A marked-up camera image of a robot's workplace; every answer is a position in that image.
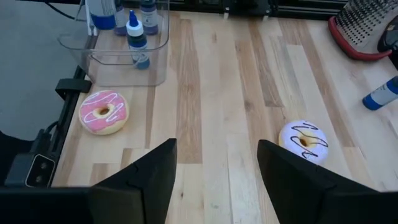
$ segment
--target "chocolate drizzle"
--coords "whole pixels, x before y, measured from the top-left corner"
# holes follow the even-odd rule
[[[329,147],[328,143],[326,143],[325,140],[320,139],[320,138],[315,137],[315,136],[308,136],[308,135],[304,134],[304,133],[300,130],[300,128],[307,128],[307,129],[312,129],[312,130],[319,130],[319,129],[318,129],[317,127],[315,127],[314,125],[307,124],[307,123],[303,123],[303,126],[293,126],[293,127],[291,127],[291,128],[292,128],[293,130],[295,130],[295,131],[300,132],[300,133],[301,133],[302,135],[304,135],[305,137],[319,140],[319,141],[317,141],[317,142],[310,142],[309,144],[319,144],[319,145],[321,145],[321,146]],[[315,153],[309,151],[308,149],[306,149],[305,147],[302,146],[302,144],[300,143],[300,138],[299,138],[298,136],[292,136],[292,137],[290,137],[290,140],[292,140],[292,142],[296,143],[296,145],[300,146],[300,147],[304,150],[304,152],[301,153],[301,155],[302,155],[304,158],[308,159],[310,156],[318,157],[318,155],[316,155]]]

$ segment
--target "white cap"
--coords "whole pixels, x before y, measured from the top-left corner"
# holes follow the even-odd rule
[[[144,33],[144,28],[142,28],[142,22],[138,21],[138,26],[130,26],[130,21],[126,24],[127,33],[132,37],[139,37]]]

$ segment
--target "pink frosted donut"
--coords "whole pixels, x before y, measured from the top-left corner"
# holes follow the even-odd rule
[[[129,108],[122,95],[103,90],[88,96],[80,106],[79,119],[93,134],[112,134],[119,131],[129,117]]]

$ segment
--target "wooden table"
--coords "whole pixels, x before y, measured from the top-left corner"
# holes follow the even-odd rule
[[[328,138],[323,167],[398,190],[398,101],[379,111],[361,103],[397,75],[387,58],[348,59],[323,21],[172,12],[170,26],[165,83],[113,88],[130,102],[121,131],[84,131],[81,94],[53,186],[93,185],[177,138],[167,223],[278,223],[259,175],[257,142],[277,142],[284,124],[308,119]]]

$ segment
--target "bottle label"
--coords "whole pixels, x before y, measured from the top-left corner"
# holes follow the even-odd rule
[[[127,23],[126,15],[124,14],[124,9],[121,7],[116,13],[116,27],[125,27]]]
[[[146,48],[147,48],[147,44],[142,46],[142,47],[133,47],[133,46],[130,45],[130,49],[131,50],[145,50]],[[133,52],[131,54],[131,57],[132,57],[132,62],[134,64],[146,62],[146,60],[149,59],[149,56],[148,56],[147,52]]]
[[[112,16],[116,10],[114,0],[87,0],[90,12],[95,16]]]
[[[387,87],[387,83],[380,86],[371,93],[372,99],[379,105],[386,105],[398,96]]]
[[[144,12],[141,10],[142,25],[145,27],[154,27],[157,25],[157,10]]]

